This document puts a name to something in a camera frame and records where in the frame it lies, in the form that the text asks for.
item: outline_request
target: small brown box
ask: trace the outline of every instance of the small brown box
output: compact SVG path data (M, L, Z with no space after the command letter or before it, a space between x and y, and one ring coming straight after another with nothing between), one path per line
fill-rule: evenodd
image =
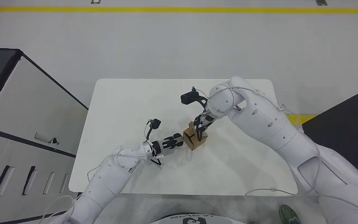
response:
M196 131L194 130L193 122L190 122L189 127L183 132L184 142L189 146L191 150L194 150L204 144L207 138L208 135L206 134L206 132L203 132L201 141L199 142L199 140L197 139Z

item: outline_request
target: cabinet door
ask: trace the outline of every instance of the cabinet door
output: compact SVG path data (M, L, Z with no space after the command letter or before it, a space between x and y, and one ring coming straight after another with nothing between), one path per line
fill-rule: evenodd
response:
M0 92L0 131L76 154L87 109L26 58ZM48 143L56 138L59 144Z
M68 189L73 164L72 157L9 141L0 158L0 173L4 173L0 183L0 222L42 216L47 206L62 195L76 198L77 193ZM70 199L60 199L48 213L65 211L70 204Z

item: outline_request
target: white table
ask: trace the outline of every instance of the white table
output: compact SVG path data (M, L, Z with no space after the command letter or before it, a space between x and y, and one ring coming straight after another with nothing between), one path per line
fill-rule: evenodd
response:
M181 133L202 112L199 103L184 105L180 96L192 86L209 93L226 80L102 79L96 83L91 106L69 182L70 190L83 192L87 172L118 146L137 148L144 141L148 119L162 121L151 140ZM276 100L272 82L248 80ZM122 193L244 195L256 188L275 187L297 192L292 174L281 157L248 137L228 118L217 120L200 148L183 148L137 169ZM260 195L280 195L259 192Z

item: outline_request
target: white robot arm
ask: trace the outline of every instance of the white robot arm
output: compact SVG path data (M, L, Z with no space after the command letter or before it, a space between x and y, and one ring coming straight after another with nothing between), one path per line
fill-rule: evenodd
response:
M141 161L158 158L164 151L175 150L183 145L183 137L179 133L162 141L149 141L150 132L159 127L160 121L154 119L149 122L147 141L137 149L121 148L107 156L76 203L67 212L54 218L51 224L94 223L102 210L123 190Z
M195 92L193 87L182 96L182 102L205 100L190 100ZM213 87L205 101L204 112L194 121L198 136L212 122L228 116L248 136L269 146L287 162L299 194L322 195L319 204L328 223L357 222L358 208L353 204L358 204L358 170L336 151L315 144L297 130L286 117L284 106L276 105L240 77ZM246 107L241 109L238 104L243 101Z

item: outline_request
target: yellow floor stripe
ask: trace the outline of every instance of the yellow floor stripe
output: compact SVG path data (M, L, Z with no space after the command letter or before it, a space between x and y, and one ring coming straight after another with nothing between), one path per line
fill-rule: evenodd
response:
M357 14L358 8L247 8L247 7L73 7L73 6L0 6L0 12L156 12L156 13L285 13Z
M286 116L288 117L288 119L290 120L290 122L292 124L300 124L301 125L301 124L311 120L316 115L313 115L313 114L297 114L297 116L295 116L293 114L286 114Z

